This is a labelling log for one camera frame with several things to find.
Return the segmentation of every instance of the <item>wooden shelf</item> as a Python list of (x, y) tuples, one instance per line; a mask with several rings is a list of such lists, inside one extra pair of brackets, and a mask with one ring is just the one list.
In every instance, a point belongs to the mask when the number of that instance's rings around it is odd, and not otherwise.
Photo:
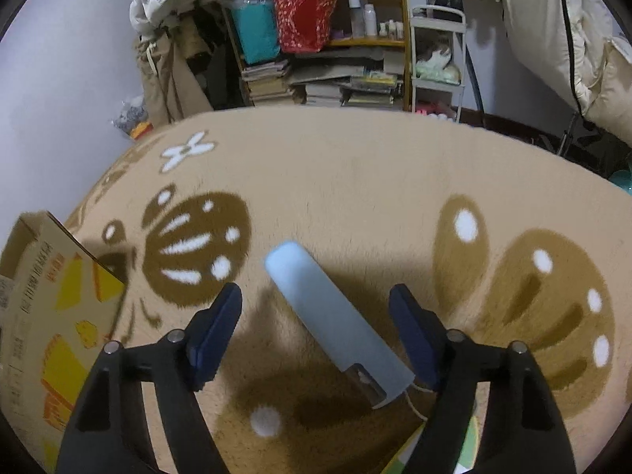
[(354, 39), (352, 37), (346, 39), (331, 39), (327, 43), (328, 47), (342, 48), (342, 47), (350, 47), (350, 46), (381, 46), (384, 48), (406, 48), (405, 40), (396, 40), (396, 39), (381, 39), (381, 38), (371, 38), (371, 37), (362, 37), (361, 39)]

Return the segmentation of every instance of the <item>white bottle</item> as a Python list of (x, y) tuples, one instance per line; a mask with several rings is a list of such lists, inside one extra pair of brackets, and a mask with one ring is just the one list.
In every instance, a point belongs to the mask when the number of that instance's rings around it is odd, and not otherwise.
[(389, 20), (389, 39), (395, 40), (397, 38), (397, 28), (395, 26), (395, 20)]
[(349, 12), (352, 15), (352, 35), (354, 39), (364, 37), (364, 13), (360, 0), (349, 0)]
[(377, 37), (377, 15), (372, 4), (364, 6), (364, 29), (367, 37)]
[(402, 23), (401, 21), (396, 21), (395, 30), (397, 31), (397, 40), (403, 41), (404, 40), (404, 23)]

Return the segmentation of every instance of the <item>red bag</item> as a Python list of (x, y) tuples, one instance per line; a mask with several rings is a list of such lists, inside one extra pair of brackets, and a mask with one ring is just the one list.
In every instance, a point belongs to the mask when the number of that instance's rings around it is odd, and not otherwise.
[(274, 0), (280, 49), (286, 53), (320, 52), (329, 41), (336, 0)]

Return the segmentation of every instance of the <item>rug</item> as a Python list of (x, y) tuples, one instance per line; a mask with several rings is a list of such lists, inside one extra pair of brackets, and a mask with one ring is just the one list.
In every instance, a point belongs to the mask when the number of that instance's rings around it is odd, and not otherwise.
[[(301, 243), (404, 361), (387, 311), (397, 283), (478, 342), (525, 341), (581, 472), (632, 397), (630, 222), (619, 188), (493, 132), (279, 107), (149, 134), (66, 225), (127, 282), (115, 334), (127, 347), (184, 328), (224, 283), (241, 287), (235, 335), (197, 394), (232, 474), (365, 474), (419, 419), (402, 397), (371, 410), (336, 370), (265, 272), (272, 248)], [(159, 466), (174, 472), (144, 389)]]

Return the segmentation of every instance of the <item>plastic container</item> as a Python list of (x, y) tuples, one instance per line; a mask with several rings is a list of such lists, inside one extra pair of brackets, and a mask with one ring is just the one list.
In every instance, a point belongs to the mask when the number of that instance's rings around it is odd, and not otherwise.
[(349, 11), (352, 15), (352, 35), (354, 39), (364, 37), (364, 12), (360, 0), (349, 0)]
[(389, 28), (389, 39), (394, 41), (395, 39), (397, 39), (397, 26), (395, 25), (394, 19), (389, 20), (388, 28)]
[(273, 0), (220, 0), (231, 10), (246, 64), (272, 60), (280, 46)]
[(372, 4), (364, 6), (364, 30), (367, 37), (377, 37), (377, 15)]

